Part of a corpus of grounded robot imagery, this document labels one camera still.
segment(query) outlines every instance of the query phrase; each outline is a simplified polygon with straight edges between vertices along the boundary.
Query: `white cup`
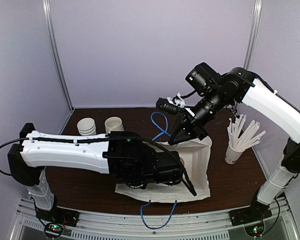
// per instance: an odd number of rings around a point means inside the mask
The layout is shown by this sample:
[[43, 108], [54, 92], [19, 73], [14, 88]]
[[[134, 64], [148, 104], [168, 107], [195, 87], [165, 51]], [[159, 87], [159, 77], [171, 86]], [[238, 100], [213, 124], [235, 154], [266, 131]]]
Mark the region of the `white cup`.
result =
[[90, 136], [97, 134], [97, 128], [95, 120], [90, 117], [86, 117], [81, 119], [76, 127], [78, 128], [78, 132], [81, 136]]
[[245, 150], [243, 150], [243, 151], [236, 151], [230, 145], [228, 145], [228, 148], [226, 149], [226, 152], [225, 152], [224, 160], [228, 164], [235, 164], [236, 161], [238, 160], [238, 158], [240, 158], [241, 154], [244, 151]]
[[104, 122], [105, 132], [109, 134], [111, 131], [124, 131], [124, 125], [120, 117], [112, 116]]

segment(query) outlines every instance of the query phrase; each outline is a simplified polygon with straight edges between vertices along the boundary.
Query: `blue cable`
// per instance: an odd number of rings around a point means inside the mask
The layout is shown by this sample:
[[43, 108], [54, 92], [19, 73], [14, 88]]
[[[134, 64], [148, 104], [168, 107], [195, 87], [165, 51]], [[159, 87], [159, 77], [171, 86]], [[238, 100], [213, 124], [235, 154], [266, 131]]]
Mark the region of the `blue cable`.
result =
[[151, 229], [151, 230], [162, 229], [163, 227], [167, 226], [167, 224], [170, 222], [171, 217], [172, 217], [172, 215], [174, 214], [174, 211], [175, 211], [176, 206], [177, 206], [177, 200], [175, 200], [175, 202], [174, 202], [174, 205], [173, 205], [173, 208], [172, 208], [172, 210], [171, 210], [171, 213], [170, 213], [170, 215], [169, 215], [168, 220], [165, 222], [165, 224], [163, 224], [163, 225], [160, 226], [160, 227], [150, 227], [150, 226], [148, 226], [148, 225], [146, 224], [146, 221], [145, 221], [145, 219], [144, 219], [144, 208], [145, 208], [145, 207], [148, 207], [148, 206], [150, 205], [150, 203], [151, 203], [151, 200], [149, 200], [149, 202], [148, 202], [146, 205], [143, 205], [143, 206], [140, 207], [140, 215], [141, 215], [142, 222], [143, 222], [143, 224], [144, 224], [148, 229]]
[[[164, 116], [164, 119], [165, 119], [165, 130], [163, 130], [162, 127], [160, 127], [154, 120], [154, 115], [156, 114], [160, 114], [162, 116]], [[167, 132], [168, 131], [168, 119], [167, 119], [167, 116], [164, 115], [162, 112], [159, 112], [159, 111], [155, 111], [151, 114], [151, 121], [152, 123], [161, 131], [157, 136], [155, 136], [152, 141], [155, 141], [157, 140], [158, 138], [160, 138], [162, 135], [166, 134], [168, 135], [169, 137], [171, 137], [171, 135]]]

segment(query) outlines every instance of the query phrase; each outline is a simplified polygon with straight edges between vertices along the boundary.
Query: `brown table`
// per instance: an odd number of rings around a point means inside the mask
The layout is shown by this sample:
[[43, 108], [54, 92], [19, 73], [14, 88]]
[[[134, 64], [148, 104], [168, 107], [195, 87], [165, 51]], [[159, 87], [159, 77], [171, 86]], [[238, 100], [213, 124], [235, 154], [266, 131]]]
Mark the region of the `brown table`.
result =
[[[76, 109], [66, 125], [63, 134], [78, 135], [77, 122], [86, 117], [95, 119], [97, 132], [104, 133], [107, 118], [118, 116], [122, 119], [126, 131], [133, 131], [145, 138], [153, 138], [160, 131], [151, 123], [150, 115], [155, 108], [89, 108]], [[222, 110], [213, 121], [222, 122], [231, 114]], [[171, 132], [175, 117], [167, 115]], [[156, 122], [165, 126], [162, 116]], [[266, 181], [263, 171], [252, 151], [246, 150], [238, 162], [229, 165], [225, 162], [228, 146], [228, 121], [222, 124], [207, 124], [206, 130], [212, 139], [211, 156], [207, 175], [211, 197], [193, 202], [178, 203], [176, 214], [202, 213], [231, 209], [249, 205], [256, 190]], [[125, 195], [115, 193], [116, 183], [108, 174], [64, 167], [47, 167], [46, 177], [52, 192], [62, 207], [111, 213], [139, 214], [140, 206], [145, 203]], [[169, 214], [170, 203], [152, 203], [144, 209], [145, 214]]]

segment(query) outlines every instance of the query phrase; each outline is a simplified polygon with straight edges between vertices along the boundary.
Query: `metal bar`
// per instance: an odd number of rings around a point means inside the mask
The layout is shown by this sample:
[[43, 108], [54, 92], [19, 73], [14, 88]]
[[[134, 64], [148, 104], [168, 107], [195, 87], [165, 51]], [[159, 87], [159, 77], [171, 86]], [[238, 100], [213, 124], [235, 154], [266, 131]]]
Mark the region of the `metal bar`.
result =
[[260, 26], [261, 10], [262, 10], [262, 0], [255, 0], [250, 37], [249, 37], [248, 47], [246, 49], [245, 59], [243, 63], [243, 68], [246, 70], [250, 68], [253, 51], [256, 45], [257, 35]]
[[61, 84], [62, 93], [65, 97], [67, 107], [68, 107], [69, 111], [71, 112], [74, 109], [74, 107], [71, 102], [70, 94], [69, 94], [65, 76], [64, 76], [64, 72], [63, 72], [62, 66], [61, 66], [61, 61], [60, 61], [60, 56], [59, 56], [59, 52], [58, 52], [58, 48], [57, 48], [55, 31], [54, 31], [54, 25], [53, 25], [53, 21], [52, 21], [50, 0], [42, 0], [42, 4], [43, 4], [44, 17], [45, 17], [45, 21], [47, 24], [49, 37], [50, 37], [50, 43], [51, 43], [51, 48], [52, 48], [52, 53], [53, 53], [55, 69], [56, 69], [56, 72], [57, 72], [57, 75], [58, 75], [58, 78], [59, 78], [59, 81]]
[[8, 240], [18, 240], [20, 239], [22, 227], [24, 225], [25, 217], [15, 213], [12, 219], [13, 226], [8, 235]]
[[[278, 202], [282, 216], [292, 214], [285, 197], [279, 198]], [[267, 219], [275, 219], [278, 213], [277, 204], [275, 202], [271, 203], [270, 209], [273, 215]], [[108, 237], [108, 239], [109, 236], [110, 239], [149, 239], [154, 237], [152, 230], [145, 229], [139, 215], [78, 211], [80, 212], [80, 216], [77, 226], [67, 226], [67, 230], [73, 233], [80, 231], [80, 233], [84, 235], [104, 235]], [[34, 202], [32, 200], [22, 198], [17, 212], [31, 221], [37, 221]], [[151, 224], [157, 225], [158, 221], [165, 221], [167, 216], [147, 215], [146, 218]], [[298, 230], [296, 230], [294, 226], [295, 225], [292, 225], [291, 229], [288, 229], [291, 231], [292, 236], [298, 233]], [[160, 237], [170, 240], [195, 239], [202, 234], [220, 233], [242, 227], [243, 225], [232, 226], [229, 219], [229, 209], [204, 213], [176, 214], [166, 228], [156, 231], [155, 239], [160, 239]]]
[[287, 232], [287, 235], [289, 236], [289, 239], [300, 240], [298, 227], [296, 225], [293, 214], [284, 214], [282, 215], [282, 219], [284, 221], [285, 230]]

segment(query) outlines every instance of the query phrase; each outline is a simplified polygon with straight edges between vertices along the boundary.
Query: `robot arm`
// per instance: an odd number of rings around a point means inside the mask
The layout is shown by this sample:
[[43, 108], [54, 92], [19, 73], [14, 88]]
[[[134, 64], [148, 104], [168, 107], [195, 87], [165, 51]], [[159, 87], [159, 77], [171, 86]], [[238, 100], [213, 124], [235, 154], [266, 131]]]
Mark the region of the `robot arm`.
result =
[[188, 74], [186, 81], [203, 97], [194, 107], [176, 107], [163, 98], [156, 104], [159, 109], [178, 115], [169, 144], [204, 138], [208, 135], [205, 124], [234, 101], [254, 108], [289, 135], [281, 164], [256, 192], [251, 206], [230, 212], [233, 225], [260, 220], [274, 198], [300, 173], [300, 111], [258, 75], [241, 67], [219, 75], [206, 63], [201, 63]]
[[20, 137], [23, 140], [13, 144], [8, 153], [10, 171], [16, 181], [27, 186], [39, 219], [50, 222], [59, 219], [60, 223], [63, 223], [63, 217], [70, 221], [78, 219], [74, 213], [65, 213], [57, 207], [57, 198], [51, 193], [45, 176], [45, 166], [110, 174], [116, 183], [133, 189], [145, 189], [149, 183], [172, 186], [183, 182], [192, 194], [196, 194], [177, 151], [168, 151], [133, 132], [118, 131], [95, 136], [51, 135], [38, 132], [32, 123], [26, 123]]

